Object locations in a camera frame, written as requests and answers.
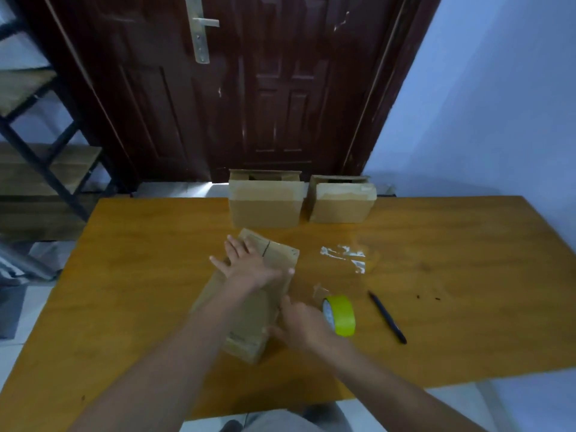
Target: pen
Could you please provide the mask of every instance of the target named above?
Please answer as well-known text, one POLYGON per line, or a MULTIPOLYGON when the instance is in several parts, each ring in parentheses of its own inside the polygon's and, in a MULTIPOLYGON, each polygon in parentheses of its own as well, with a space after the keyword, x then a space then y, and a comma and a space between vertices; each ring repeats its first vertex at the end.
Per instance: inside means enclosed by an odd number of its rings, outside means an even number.
POLYGON ((368 295, 370 296, 370 298, 372 299, 372 301, 374 302, 374 304, 376 305, 376 307, 378 308, 378 310, 382 314, 382 317, 384 317, 384 319, 386 320, 386 323, 388 323, 388 326, 390 326, 390 328, 392 329, 392 331, 394 332, 394 334, 396 335, 398 340, 402 344, 407 344, 406 337, 404 336, 404 334, 402 333, 400 328, 396 325, 396 323, 392 319, 392 316, 388 313, 388 311, 386 310, 386 308, 384 307, 384 305, 382 304, 380 299, 378 297, 376 297, 376 295, 370 291, 368 291, 368 295))

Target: yellow tape roll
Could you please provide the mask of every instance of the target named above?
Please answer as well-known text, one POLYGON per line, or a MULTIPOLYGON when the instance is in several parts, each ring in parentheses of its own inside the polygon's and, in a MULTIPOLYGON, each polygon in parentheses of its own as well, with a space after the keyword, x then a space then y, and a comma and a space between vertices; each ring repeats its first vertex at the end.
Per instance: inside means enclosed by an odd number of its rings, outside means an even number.
POLYGON ((352 303, 345 295, 332 295, 322 302, 322 313, 332 326, 335 333, 340 336, 352 336, 356 329, 356 319, 352 303))

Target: cardboard box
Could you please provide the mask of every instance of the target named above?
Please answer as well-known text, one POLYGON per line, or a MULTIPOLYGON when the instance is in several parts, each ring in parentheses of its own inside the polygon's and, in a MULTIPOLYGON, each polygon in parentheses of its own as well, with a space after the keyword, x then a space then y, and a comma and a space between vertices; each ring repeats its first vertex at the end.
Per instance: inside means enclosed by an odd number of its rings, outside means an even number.
POLYGON ((305 195, 299 171, 230 170, 234 227, 296 227, 305 195))
POLYGON ((376 201, 365 175, 313 175, 308 186, 310 222, 361 223, 376 201))
MULTIPOLYGON (((240 239, 250 238, 259 253, 263 255, 266 264, 273 268, 287 271, 294 268, 300 251, 290 246, 270 241, 251 230, 243 229, 240 239)), ((286 274, 282 279, 269 283, 262 289, 252 293, 242 304, 234 316, 232 330, 226 337, 222 349, 247 363, 258 363, 268 336, 263 333, 265 327, 276 322, 280 300, 288 292, 292 276, 286 274)), ((192 309, 201 306, 224 285, 226 276, 216 270, 205 285, 192 309)))

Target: dark red door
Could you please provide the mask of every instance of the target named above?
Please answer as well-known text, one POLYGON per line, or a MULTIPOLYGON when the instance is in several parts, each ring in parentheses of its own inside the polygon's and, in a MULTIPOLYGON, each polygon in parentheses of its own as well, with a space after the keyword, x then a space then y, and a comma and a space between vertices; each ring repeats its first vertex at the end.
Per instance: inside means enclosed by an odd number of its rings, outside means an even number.
POLYGON ((225 181, 229 168, 338 171, 396 2, 202 0, 220 21, 205 28, 209 64, 185 0, 59 6, 76 12, 82 56, 98 55, 86 69, 143 178, 225 181))

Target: door lever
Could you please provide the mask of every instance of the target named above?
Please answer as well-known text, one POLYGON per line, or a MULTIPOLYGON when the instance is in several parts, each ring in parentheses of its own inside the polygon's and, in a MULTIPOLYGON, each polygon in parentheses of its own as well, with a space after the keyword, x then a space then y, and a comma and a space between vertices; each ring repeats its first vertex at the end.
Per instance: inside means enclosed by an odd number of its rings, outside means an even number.
POLYGON ((205 27, 220 27, 220 21, 217 19, 204 18, 202 0, 185 1, 196 62, 210 63, 210 52, 208 50, 205 27))

